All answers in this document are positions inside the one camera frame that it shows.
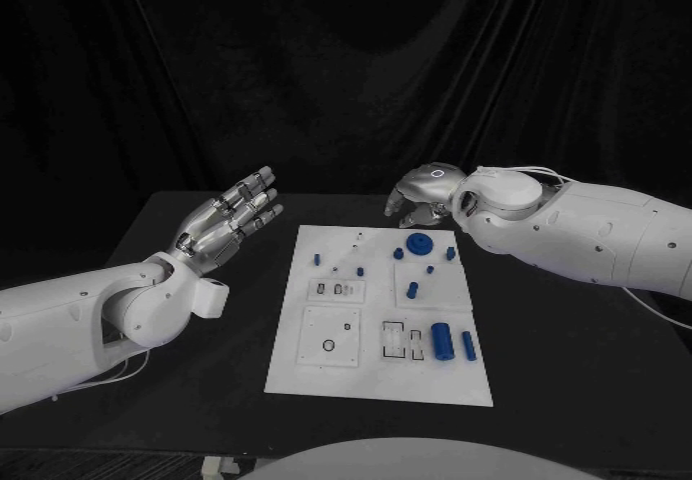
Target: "white board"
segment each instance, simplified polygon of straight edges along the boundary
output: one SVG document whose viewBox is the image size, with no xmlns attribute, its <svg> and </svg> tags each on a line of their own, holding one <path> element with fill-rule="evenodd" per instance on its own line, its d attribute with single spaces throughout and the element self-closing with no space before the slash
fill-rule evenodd
<svg viewBox="0 0 692 480">
<path fill-rule="evenodd" d="M 416 232 L 432 238 L 425 256 L 405 247 Z M 445 256 L 451 246 L 449 231 L 300 227 L 266 393 L 493 405 L 464 269 L 458 255 L 451 261 Z M 409 299 L 412 281 L 418 294 Z M 451 330 L 448 361 L 435 359 L 438 322 Z M 475 361 L 465 357 L 462 331 L 471 333 Z"/>
</svg>

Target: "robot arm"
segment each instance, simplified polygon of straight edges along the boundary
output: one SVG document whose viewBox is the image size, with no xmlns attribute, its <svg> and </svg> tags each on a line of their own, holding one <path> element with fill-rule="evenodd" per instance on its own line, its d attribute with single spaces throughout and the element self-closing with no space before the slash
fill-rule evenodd
<svg viewBox="0 0 692 480">
<path fill-rule="evenodd" d="M 282 211 L 269 168 L 186 218 L 167 252 L 0 292 L 0 414 L 62 393 L 180 334 L 190 313 L 220 316 L 227 286 L 200 278 Z M 103 344 L 101 319 L 122 333 Z"/>
<path fill-rule="evenodd" d="M 550 172 L 478 167 L 465 176 L 451 165 L 424 165 L 396 184 L 385 215 L 412 200 L 400 228 L 451 215 L 488 252 L 573 280 L 692 300 L 692 210 L 618 187 L 546 186 L 522 171 Z"/>
</svg>

